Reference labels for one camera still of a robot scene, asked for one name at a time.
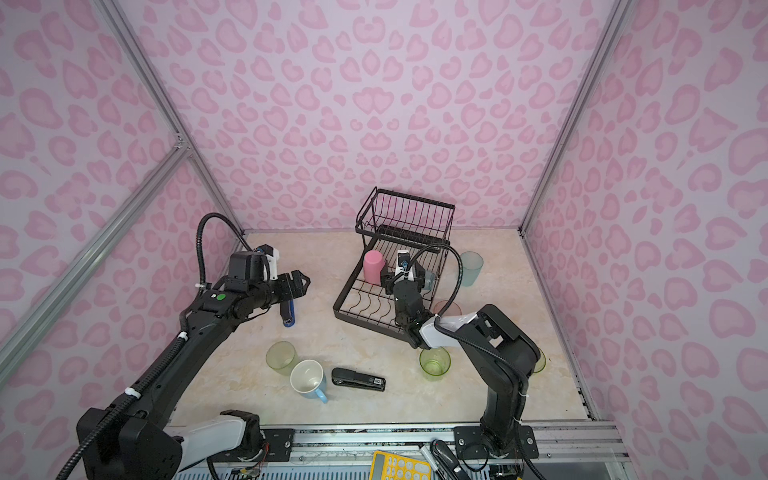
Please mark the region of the clear pink plastic cup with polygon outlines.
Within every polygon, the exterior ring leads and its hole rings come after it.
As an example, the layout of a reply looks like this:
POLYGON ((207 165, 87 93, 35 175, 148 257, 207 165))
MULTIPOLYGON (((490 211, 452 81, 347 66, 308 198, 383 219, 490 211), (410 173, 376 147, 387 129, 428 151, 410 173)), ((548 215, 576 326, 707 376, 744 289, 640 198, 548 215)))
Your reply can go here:
POLYGON ((449 306, 447 304, 447 300, 437 301, 433 304, 432 312, 435 315, 440 315, 442 318, 463 315, 461 307, 456 302, 451 303, 449 306))

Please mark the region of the opaque pink plastic cup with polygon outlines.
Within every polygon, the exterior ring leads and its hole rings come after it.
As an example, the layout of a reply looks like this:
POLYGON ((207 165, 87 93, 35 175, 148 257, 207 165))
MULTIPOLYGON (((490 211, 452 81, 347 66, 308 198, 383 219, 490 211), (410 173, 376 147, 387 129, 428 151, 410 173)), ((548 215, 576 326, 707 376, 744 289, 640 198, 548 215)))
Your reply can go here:
POLYGON ((367 251, 363 257, 363 276, 367 283, 381 285, 381 272, 386 267, 383 254, 375 249, 367 251))

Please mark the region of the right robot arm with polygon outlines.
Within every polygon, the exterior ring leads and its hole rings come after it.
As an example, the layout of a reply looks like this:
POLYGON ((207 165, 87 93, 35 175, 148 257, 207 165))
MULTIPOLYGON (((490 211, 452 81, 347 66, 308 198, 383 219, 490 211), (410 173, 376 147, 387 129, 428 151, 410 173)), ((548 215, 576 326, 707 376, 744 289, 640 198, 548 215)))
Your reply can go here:
POLYGON ((394 298, 395 322, 411 347, 458 345, 488 387, 480 426, 490 454, 503 458, 520 451, 529 378, 541 358, 535 342, 493 304, 474 313, 443 317, 425 307, 419 281, 386 273, 380 280, 394 298))

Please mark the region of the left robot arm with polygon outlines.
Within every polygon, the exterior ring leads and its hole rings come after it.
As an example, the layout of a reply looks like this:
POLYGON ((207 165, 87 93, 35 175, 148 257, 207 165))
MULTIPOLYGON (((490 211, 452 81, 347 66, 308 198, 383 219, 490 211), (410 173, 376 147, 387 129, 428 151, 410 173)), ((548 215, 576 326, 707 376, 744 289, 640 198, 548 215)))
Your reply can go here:
POLYGON ((78 421, 79 445, 58 473, 83 465, 90 479, 171 479, 179 471, 227 453, 262 460, 266 441, 258 415, 225 410, 212 424, 173 433, 167 425, 178 401, 215 350, 256 308, 303 297, 311 284, 298 270, 248 283, 222 278, 180 315, 180 332, 106 408, 78 421))

